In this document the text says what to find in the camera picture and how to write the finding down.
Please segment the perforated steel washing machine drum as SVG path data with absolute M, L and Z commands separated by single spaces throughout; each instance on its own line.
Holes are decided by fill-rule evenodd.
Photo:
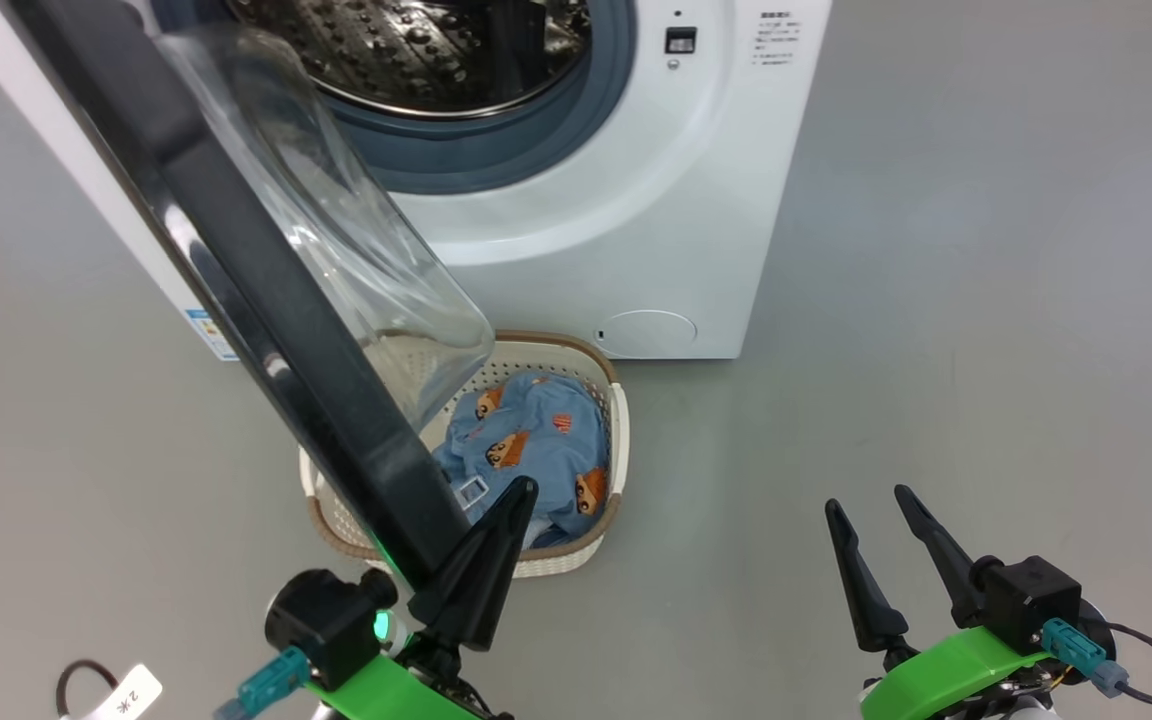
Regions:
M 392 118 L 490 118 L 544 94 L 593 41 L 588 0 L 227 0 L 314 85 Z

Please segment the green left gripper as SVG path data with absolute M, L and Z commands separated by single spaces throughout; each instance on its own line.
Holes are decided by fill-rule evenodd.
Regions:
M 493 646 L 538 497 L 535 479 L 517 477 L 476 521 L 408 602 L 424 638 L 396 657 L 376 638 L 306 643 L 308 688 L 323 705 L 343 720 L 513 720 L 462 679 L 461 647 Z

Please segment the blue energy label sticker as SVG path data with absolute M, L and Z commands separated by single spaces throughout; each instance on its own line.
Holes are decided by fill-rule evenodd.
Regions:
M 204 341 L 212 354 L 223 363 L 237 363 L 238 356 L 233 350 L 227 338 L 223 336 L 220 325 L 200 306 L 187 306 L 183 310 L 187 323 L 191 324 L 200 340 Z

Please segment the cream perforated laundry basket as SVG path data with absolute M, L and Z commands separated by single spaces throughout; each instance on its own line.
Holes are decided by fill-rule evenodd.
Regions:
M 488 361 L 472 378 L 420 429 L 420 441 L 435 448 L 444 441 L 454 406 L 470 391 L 486 389 L 505 382 L 518 372 L 550 372 L 584 382 L 602 414 L 605 434 L 611 450 L 608 470 L 608 506 L 596 521 L 593 529 L 576 541 L 556 547 L 525 550 L 516 564 L 515 579 L 552 577 L 575 571 L 594 556 L 602 546 L 605 533 L 617 518 L 623 503 L 630 460 L 630 411 L 616 369 L 594 346 L 579 338 L 522 331 L 500 331 Z M 300 450 L 300 483 L 306 497 L 308 518 L 323 541 L 339 555 L 365 562 L 371 568 L 385 570 L 387 560 L 376 550 L 366 530 L 355 520 L 353 511 L 329 487 L 325 475 L 314 465 L 306 450 Z

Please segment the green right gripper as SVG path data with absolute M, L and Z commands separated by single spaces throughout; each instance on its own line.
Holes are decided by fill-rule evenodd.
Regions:
M 984 596 L 970 578 L 973 560 L 914 488 L 897 484 L 893 497 L 931 556 L 950 598 L 955 626 L 980 626 Z M 1051 692 L 1068 679 L 1068 666 L 1044 652 L 1018 655 L 983 628 L 914 650 L 904 637 L 908 621 L 893 609 L 861 556 L 859 537 L 844 507 L 831 498 L 824 514 L 856 643 L 863 652 L 884 655 L 884 675 L 861 694 L 861 720 L 1052 719 Z

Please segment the white front-load washing machine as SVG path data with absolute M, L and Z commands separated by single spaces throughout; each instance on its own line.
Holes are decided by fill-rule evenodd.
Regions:
M 670 361 L 735 359 L 832 1 L 634 0 L 626 91 L 579 151 L 499 190 L 388 191 L 500 331 L 594 344 L 609 316 L 658 309 L 698 328 Z M 771 9 L 803 18 L 791 67 L 749 65 Z

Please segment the grey rubber door gasket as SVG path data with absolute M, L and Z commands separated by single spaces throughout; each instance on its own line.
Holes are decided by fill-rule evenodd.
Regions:
M 227 0 L 147 3 L 157 26 L 168 32 L 219 23 L 250 26 Z M 392 118 L 314 86 L 387 190 L 414 195 L 499 190 L 539 176 L 579 151 L 626 91 L 636 44 L 634 0 L 588 0 L 588 6 L 591 45 L 579 65 L 535 100 L 490 118 Z

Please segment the black round glass washer door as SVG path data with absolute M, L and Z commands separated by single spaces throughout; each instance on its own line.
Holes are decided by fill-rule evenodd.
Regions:
M 173 268 L 414 591 L 471 528 L 420 432 L 488 361 L 479 306 L 372 177 L 282 38 L 147 33 L 119 0 L 1 0 Z

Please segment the small printed text sticker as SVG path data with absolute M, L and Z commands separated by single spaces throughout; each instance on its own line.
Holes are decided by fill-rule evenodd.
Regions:
M 803 46 L 803 18 L 795 10 L 759 10 L 751 26 L 748 60 L 755 68 L 791 67 Z

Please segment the round white drain filter cover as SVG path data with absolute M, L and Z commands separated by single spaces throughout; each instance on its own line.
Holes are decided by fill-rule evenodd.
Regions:
M 670 361 L 689 357 L 698 328 L 685 316 L 658 309 L 613 314 L 594 329 L 594 344 L 608 357 Z

